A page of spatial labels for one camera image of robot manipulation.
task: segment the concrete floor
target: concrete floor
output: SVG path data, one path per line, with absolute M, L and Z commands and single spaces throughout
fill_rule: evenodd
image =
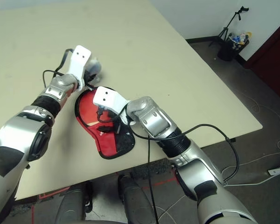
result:
M 262 130 L 236 139 L 234 146 L 241 163 L 280 152 L 277 148 L 277 141 L 280 140 L 280 118 L 276 115 L 278 113 L 280 116 L 280 97 L 253 72 L 243 69 L 236 61 L 224 62 L 216 58 L 218 45 L 212 45 L 209 48 L 208 42 L 202 42 L 191 44 L 191 46 L 263 125 Z M 259 108 L 255 107 L 255 102 L 251 98 L 257 101 Z M 220 169 L 234 164 L 233 154 L 225 142 L 205 147 L 204 151 Z M 262 181 L 269 177 L 266 172 L 268 169 L 279 166 L 280 154 L 266 157 L 241 166 L 238 174 L 229 181 L 229 184 Z M 125 172 L 134 173 L 138 184 L 150 198 L 145 167 L 144 165 Z M 117 194 L 117 177 L 116 174 L 111 174 L 93 180 L 93 211 L 87 214 L 87 219 L 126 223 L 123 205 Z M 183 197 L 183 191 L 173 179 L 173 173 L 167 163 L 154 163 L 152 182 L 156 206 L 167 209 L 181 198 L 168 211 L 172 218 L 177 224 L 198 223 L 196 202 Z M 228 190 L 243 202 L 258 223 L 280 224 L 280 176 L 259 186 L 228 187 Z M 53 224 L 61 200 L 62 197 L 55 196 L 52 200 L 37 203 L 35 223 Z M 162 210 L 160 208 L 157 210 L 160 216 Z M 27 209 L 22 214 L 8 217 L 4 222 L 4 224 L 11 223 L 31 223 L 31 210 Z M 160 220 L 160 224 L 172 223 L 174 223 L 173 220 L 166 214 Z

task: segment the red bag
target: red bag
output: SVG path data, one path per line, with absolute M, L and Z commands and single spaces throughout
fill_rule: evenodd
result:
M 98 106 L 92 102 L 95 92 L 96 90 L 86 90 L 81 93 L 76 100 L 75 115 L 80 125 L 95 139 L 100 156 L 114 159 L 131 151 L 135 138 L 120 118 L 109 123 L 98 121 Z M 100 120 L 110 120 L 112 117 L 115 117 L 113 112 L 104 111 Z

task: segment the trash can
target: trash can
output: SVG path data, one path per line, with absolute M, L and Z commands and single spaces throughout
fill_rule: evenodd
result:
M 244 49 L 249 44 L 249 40 L 245 44 L 236 43 L 234 40 L 228 38 L 227 41 L 222 45 L 219 53 L 217 54 L 218 58 L 223 61 L 230 62 L 235 58 L 242 49 Z

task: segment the beige tabletop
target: beige tabletop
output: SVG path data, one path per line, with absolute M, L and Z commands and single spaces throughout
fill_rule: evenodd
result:
M 0 127 L 42 91 L 42 71 L 55 69 L 64 50 L 77 45 L 101 62 L 100 85 L 130 100 L 151 96 L 183 131 L 209 123 L 233 138 L 262 128 L 147 0 L 85 0 L 0 11 Z M 147 141 L 141 139 L 126 155 L 101 158 L 75 118 L 77 95 L 57 116 L 46 154 L 24 171 L 18 199 L 147 161 Z M 207 127 L 188 136 L 200 147 L 224 140 Z M 152 160 L 164 157 L 153 143 Z

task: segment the black wire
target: black wire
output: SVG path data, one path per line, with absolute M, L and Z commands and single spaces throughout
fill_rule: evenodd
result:
M 113 122 L 115 121 L 116 119 L 118 119 L 120 117 L 120 115 L 122 114 L 122 112 L 126 109 L 127 107 L 127 104 L 122 108 L 122 110 L 119 112 L 119 114 L 117 114 L 114 118 L 110 119 L 110 120 L 101 120 L 100 119 L 100 116 L 101 114 L 98 114 L 98 121 L 101 122 L 101 123 L 110 123 L 110 122 Z
M 58 72 L 58 71 L 53 71 L 53 70 L 45 70 L 45 71 L 43 71 L 43 73 L 42 73 L 42 81 L 43 81 L 43 85 L 45 86 L 45 88 L 47 87 L 46 86 L 46 81 L 45 81 L 45 73 L 46 72 L 53 72 L 54 73 L 54 75 L 56 74 L 56 75 L 60 75 L 60 76 L 63 76 L 64 74 L 63 73 L 61 73 L 61 72 Z
M 157 209 L 155 207 L 155 202 L 154 202 L 153 187 L 151 185 L 151 175 L 150 175 L 150 139 L 149 139 L 149 137 L 148 137 L 147 175 L 148 175 L 148 183 L 149 183 L 150 196 L 151 196 L 151 200 L 153 202 L 155 221 L 156 221 L 156 224 L 159 224 Z
M 71 49 L 71 48 L 65 50 L 65 52 L 64 52 L 64 54 L 63 54 L 63 57 L 62 57 L 62 60 L 61 60 L 61 62 L 60 62 L 60 65 L 55 69 L 55 71 L 53 71 L 53 70 L 45 70 L 45 71 L 43 71 L 43 73 L 42 73 L 42 81 L 43 81 L 43 85 L 44 85 L 45 88 L 46 88 L 45 73 L 46 73 L 47 71 L 53 72 L 53 78 L 56 77 L 56 75 L 60 75 L 60 76 L 63 76 L 63 75 L 64 75 L 63 73 L 60 73 L 60 72 L 58 72 L 58 71 L 63 67 L 63 65 L 64 65 L 64 63 L 65 63 L 65 60 L 66 60 L 66 57 L 67 57 L 69 51 L 70 51 L 70 52 L 73 52 L 74 50 Z
M 59 71 L 59 70 L 63 67 L 63 65 L 64 65 L 64 63 L 65 63 L 65 60 L 66 60 L 66 57 L 67 57 L 69 51 L 72 53 L 74 50 L 71 49 L 71 48 L 65 50 L 65 52 L 64 52 L 64 54 L 63 54 L 63 57 L 62 57 L 62 60 L 61 60 L 61 62 L 60 62 L 60 65 L 55 69 L 56 72 Z
M 200 125 L 197 125 L 175 137 L 171 137 L 171 138 L 166 138 L 166 139 L 157 139 L 157 138 L 150 138 L 150 137 L 144 137 L 144 136 L 141 136 L 141 135 L 138 135 L 136 132 L 134 132 L 134 130 L 131 128 L 130 126 L 130 122 L 128 123 L 128 126 L 130 127 L 132 133 L 134 135 L 136 135 L 138 138 L 141 138 L 141 139 L 146 139 L 146 140 L 154 140 L 154 141 L 165 141 L 165 140 L 172 140 L 172 139 L 175 139 L 175 138 L 179 138 L 179 137 L 182 137 L 192 131 L 194 131 L 195 129 L 199 128 L 199 127 L 202 127 L 202 126 L 207 126 L 207 127 L 212 127 L 214 129 L 216 129 L 218 132 L 220 132 L 224 137 L 225 137 L 225 140 L 228 142 L 228 144 L 230 145 L 233 153 L 234 153 L 234 156 L 235 156 L 235 159 L 236 159 L 236 166 L 235 166 L 235 169 L 234 171 L 232 172 L 232 174 L 230 174 L 227 178 L 224 179 L 224 182 L 228 181 L 229 179 L 231 179 L 232 177 L 234 177 L 234 175 L 238 172 L 238 169 L 239 169 L 239 156 L 238 156 L 238 153 L 236 151 L 236 149 L 234 148 L 232 142 L 230 141 L 230 139 L 227 137 L 227 135 L 222 132 L 218 127 L 214 126 L 214 125 L 209 125 L 209 124 L 200 124 Z

